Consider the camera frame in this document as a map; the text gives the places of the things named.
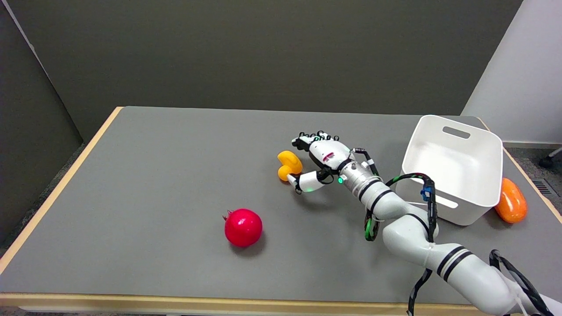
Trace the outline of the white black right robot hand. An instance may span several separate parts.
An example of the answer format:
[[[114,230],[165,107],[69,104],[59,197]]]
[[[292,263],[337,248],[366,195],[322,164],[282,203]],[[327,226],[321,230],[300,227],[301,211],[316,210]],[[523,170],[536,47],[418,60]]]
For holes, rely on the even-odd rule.
[[[330,184],[345,165],[356,160],[353,151],[339,141],[339,136],[331,136],[322,130],[311,134],[300,132],[292,140],[292,146],[307,152],[319,167],[319,170],[304,174],[288,174],[288,181],[298,194]]]

